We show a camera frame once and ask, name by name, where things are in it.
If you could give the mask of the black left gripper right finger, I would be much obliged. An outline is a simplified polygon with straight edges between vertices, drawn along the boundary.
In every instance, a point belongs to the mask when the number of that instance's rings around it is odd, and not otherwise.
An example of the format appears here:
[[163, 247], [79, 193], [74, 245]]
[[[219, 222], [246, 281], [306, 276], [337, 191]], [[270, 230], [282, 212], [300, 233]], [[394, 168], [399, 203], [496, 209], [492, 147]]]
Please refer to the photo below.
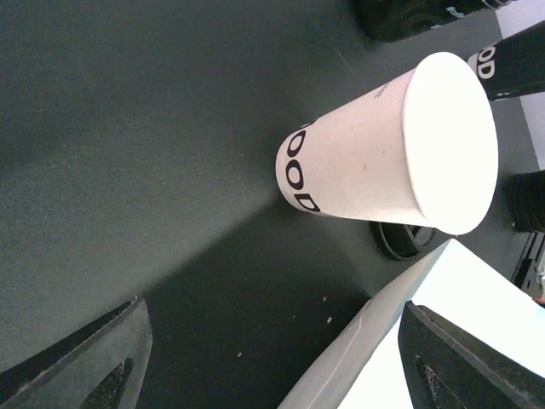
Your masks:
[[398, 346], [415, 408], [543, 408], [544, 377], [408, 301]]

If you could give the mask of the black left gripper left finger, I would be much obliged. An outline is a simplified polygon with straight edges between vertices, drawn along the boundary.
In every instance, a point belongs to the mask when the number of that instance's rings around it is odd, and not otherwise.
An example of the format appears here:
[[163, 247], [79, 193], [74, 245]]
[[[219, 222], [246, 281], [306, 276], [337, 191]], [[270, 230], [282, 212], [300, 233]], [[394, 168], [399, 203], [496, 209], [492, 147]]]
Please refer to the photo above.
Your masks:
[[136, 297], [1, 373], [2, 408], [135, 408], [152, 350]]

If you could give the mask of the light blue paper bag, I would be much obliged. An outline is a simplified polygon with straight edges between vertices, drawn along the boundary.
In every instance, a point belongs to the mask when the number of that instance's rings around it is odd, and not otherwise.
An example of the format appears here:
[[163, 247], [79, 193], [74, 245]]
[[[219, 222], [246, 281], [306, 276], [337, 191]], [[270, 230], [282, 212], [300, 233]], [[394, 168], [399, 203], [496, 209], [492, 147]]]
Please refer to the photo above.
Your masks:
[[544, 309], [450, 239], [375, 294], [284, 408], [544, 405]]

